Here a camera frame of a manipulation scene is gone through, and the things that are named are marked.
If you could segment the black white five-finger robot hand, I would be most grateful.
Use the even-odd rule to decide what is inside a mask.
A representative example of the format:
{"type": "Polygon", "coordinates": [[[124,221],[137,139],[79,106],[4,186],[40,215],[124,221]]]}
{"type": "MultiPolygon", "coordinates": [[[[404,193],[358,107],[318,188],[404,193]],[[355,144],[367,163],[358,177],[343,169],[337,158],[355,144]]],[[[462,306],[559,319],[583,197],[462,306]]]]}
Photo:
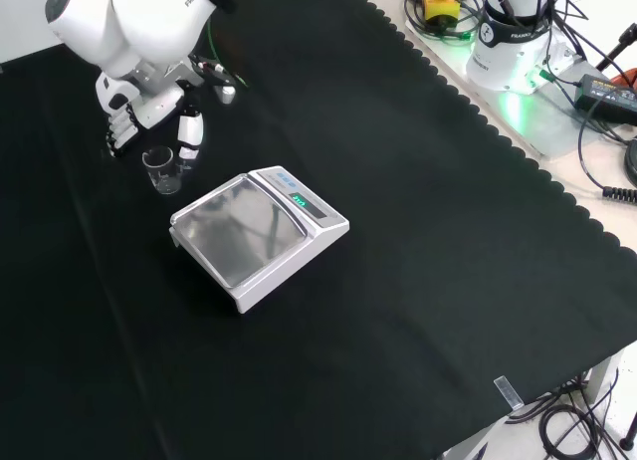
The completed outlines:
{"type": "Polygon", "coordinates": [[[204,139],[204,120],[201,111],[187,99],[194,88],[190,81],[179,79],[153,95],[132,82],[100,74],[96,93],[107,115],[109,154],[124,155],[134,140],[177,115],[178,156],[184,160],[195,159],[204,139]]]}

